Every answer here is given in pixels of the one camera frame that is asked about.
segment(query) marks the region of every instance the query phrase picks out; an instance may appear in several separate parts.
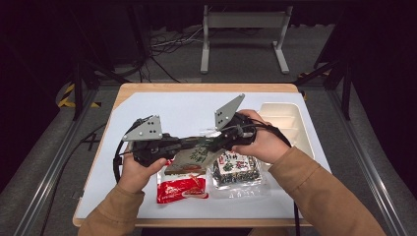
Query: floor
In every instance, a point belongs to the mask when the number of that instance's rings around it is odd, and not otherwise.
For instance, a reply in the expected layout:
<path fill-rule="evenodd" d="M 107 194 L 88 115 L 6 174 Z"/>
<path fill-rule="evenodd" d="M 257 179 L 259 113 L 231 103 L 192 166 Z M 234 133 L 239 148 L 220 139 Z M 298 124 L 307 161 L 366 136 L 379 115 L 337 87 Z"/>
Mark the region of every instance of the floor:
<path fill-rule="evenodd" d="M 182 83 L 288 83 L 295 81 L 300 73 L 313 70 L 313 64 L 331 30 L 332 26 L 288 30 L 283 52 L 290 69 L 289 75 L 280 73 L 270 45 L 276 39 L 276 33 L 265 29 L 212 32 L 209 72 L 206 75 L 200 73 L 202 44 L 199 41 L 154 58 L 173 78 Z M 119 68 L 117 72 L 124 70 L 127 68 Z M 147 65 L 141 71 L 144 73 L 142 76 L 144 83 L 175 83 L 151 60 L 147 61 Z M 141 77 L 136 73 L 128 79 L 139 82 Z M 368 179 L 356 158 L 357 152 L 352 139 L 344 128 L 346 121 L 337 115 L 339 108 L 332 103 L 332 93 L 324 90 L 321 81 L 322 79 L 317 78 L 299 89 L 306 93 L 306 105 L 332 173 L 370 210 L 387 235 L 417 234 L 417 225 L 414 224 L 417 218 L 417 202 L 389 164 L 359 97 L 353 90 L 350 105 L 352 119 L 347 123 L 354 128 L 357 141 L 370 156 L 387 188 L 395 213 L 405 230 L 399 233 L 392 229 L 387 222 L 389 217 L 384 215 L 378 205 Z M 58 92 L 57 102 L 66 87 L 67 85 L 63 85 L 62 90 Z M 48 197 L 39 204 L 38 211 L 33 214 L 30 223 L 25 221 L 19 226 L 45 173 L 57 158 L 62 142 L 68 138 L 69 130 L 75 126 L 72 121 L 74 108 L 61 107 L 60 113 L 33 147 L 5 191 L 1 193 L 0 235 L 12 235 L 24 225 L 27 227 L 28 235 L 77 234 L 78 228 L 73 225 L 72 217 L 98 148 L 98 143 L 80 143 L 80 141 L 89 137 L 89 133 L 94 129 L 106 124 L 119 87 L 120 85 L 113 81 L 101 79 L 101 86 L 92 96 L 92 100 L 100 102 L 101 106 L 88 109 L 71 137 L 72 141 L 65 155 L 61 157 L 68 161 L 63 161 L 65 168 L 61 178 L 55 179 L 58 182 L 56 194 L 52 197 L 54 189 L 47 189 L 45 196 Z M 340 88 L 335 94 L 340 96 Z M 95 133 L 95 139 L 99 140 L 103 128 L 98 128 Z M 140 231 L 137 229 L 134 235 L 140 235 Z M 302 229 L 302 235 L 318 234 L 313 228 L 307 227 Z"/>

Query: white metal stand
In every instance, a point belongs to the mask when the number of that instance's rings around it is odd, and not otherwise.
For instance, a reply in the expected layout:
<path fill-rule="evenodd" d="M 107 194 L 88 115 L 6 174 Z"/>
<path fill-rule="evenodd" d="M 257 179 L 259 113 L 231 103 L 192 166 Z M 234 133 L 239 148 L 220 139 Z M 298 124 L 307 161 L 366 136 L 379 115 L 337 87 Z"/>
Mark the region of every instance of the white metal stand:
<path fill-rule="evenodd" d="M 209 72 L 209 28 L 278 28 L 279 39 L 272 43 L 283 74 L 289 69 L 282 53 L 282 43 L 291 18 L 292 7 L 285 12 L 210 12 L 205 5 L 203 18 L 204 43 L 201 73 Z"/>

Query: hand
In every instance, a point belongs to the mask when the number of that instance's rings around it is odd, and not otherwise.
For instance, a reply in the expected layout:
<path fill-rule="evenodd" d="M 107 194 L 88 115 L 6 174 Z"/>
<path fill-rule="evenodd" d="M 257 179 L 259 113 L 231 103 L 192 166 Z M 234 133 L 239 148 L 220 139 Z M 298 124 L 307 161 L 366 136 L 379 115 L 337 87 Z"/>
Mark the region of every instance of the hand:
<path fill-rule="evenodd" d="M 131 153 L 126 153 L 123 158 L 123 171 L 118 185 L 130 193 L 137 194 L 148 183 L 150 176 L 158 172 L 165 163 L 166 159 L 161 158 L 149 167 L 144 167 L 135 161 Z"/>
<path fill-rule="evenodd" d="M 264 121 L 254 110 L 241 110 L 239 113 L 262 123 L 270 124 Z M 252 155 L 266 163 L 277 162 L 289 149 L 290 147 L 280 138 L 264 128 L 257 128 L 255 141 L 250 145 L 234 146 L 232 148 L 233 151 L 244 155 Z"/>

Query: tan jacket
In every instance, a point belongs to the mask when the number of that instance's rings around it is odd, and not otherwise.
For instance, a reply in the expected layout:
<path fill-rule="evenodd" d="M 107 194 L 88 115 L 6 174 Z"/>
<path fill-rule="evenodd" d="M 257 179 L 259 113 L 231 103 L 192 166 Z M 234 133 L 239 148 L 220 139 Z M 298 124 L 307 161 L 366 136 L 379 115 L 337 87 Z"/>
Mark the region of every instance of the tan jacket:
<path fill-rule="evenodd" d="M 269 172 L 321 235 L 385 235 L 361 202 L 297 147 L 274 163 Z M 79 235 L 129 234 L 135 228 L 144 195 L 131 194 L 116 186 L 86 218 Z"/>

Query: gray carpet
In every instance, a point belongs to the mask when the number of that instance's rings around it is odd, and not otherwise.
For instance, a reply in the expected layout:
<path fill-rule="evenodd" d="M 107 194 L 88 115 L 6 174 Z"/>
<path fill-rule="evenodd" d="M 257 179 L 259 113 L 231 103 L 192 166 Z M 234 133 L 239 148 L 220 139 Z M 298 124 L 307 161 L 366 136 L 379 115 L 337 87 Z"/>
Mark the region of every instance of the gray carpet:
<path fill-rule="evenodd" d="M 161 54 L 155 59 L 170 74 L 182 82 L 189 83 L 285 83 L 296 80 L 300 73 L 312 71 L 332 27 L 291 28 L 288 30 L 283 45 L 283 52 L 290 69 L 289 75 L 282 75 L 277 60 L 271 48 L 271 42 L 276 37 L 271 30 L 260 30 L 255 35 L 246 35 L 236 31 L 218 31 L 210 40 L 209 72 L 200 74 L 202 44 L 194 42 L 178 49 L 171 54 Z M 150 81 L 170 82 L 164 72 L 152 61 L 148 60 L 149 71 L 143 68 Z M 139 74 L 129 77 L 129 80 L 139 81 Z M 323 149 L 328 158 L 333 174 L 338 177 L 370 210 L 382 225 L 387 235 L 390 235 L 385 219 L 375 201 L 364 174 L 354 158 L 355 152 L 341 121 L 337 118 L 327 92 L 320 86 L 317 79 L 301 87 L 307 94 L 306 104 L 315 125 Z M 94 101 L 101 102 L 99 108 L 90 108 L 82 127 L 74 137 L 72 147 L 91 132 L 95 127 L 104 124 L 113 106 L 118 86 L 112 82 L 103 82 Z M 414 220 L 417 218 L 417 204 L 408 189 L 392 169 L 382 151 L 375 134 L 369 124 L 366 114 L 356 93 L 352 91 L 351 102 L 352 124 L 358 133 L 358 139 L 372 157 L 381 175 L 398 215 L 410 235 L 417 234 Z M 50 124 L 43 136 L 33 147 L 25 162 L 16 173 L 10 184 L 0 196 L 0 235 L 12 235 L 22 219 L 35 190 L 47 171 L 49 164 L 66 132 L 71 125 L 74 109 L 61 108 L 60 113 Z M 101 137 L 103 129 L 97 132 Z M 59 182 L 52 210 L 49 214 L 44 235 L 76 235 L 78 228 L 72 223 L 72 217 L 77 207 L 77 197 L 74 193 L 81 191 L 86 183 L 98 144 L 80 145 L 63 172 Z M 39 235 L 45 220 L 46 201 L 30 235 Z M 302 235 L 317 235 L 313 228 L 303 228 Z"/>

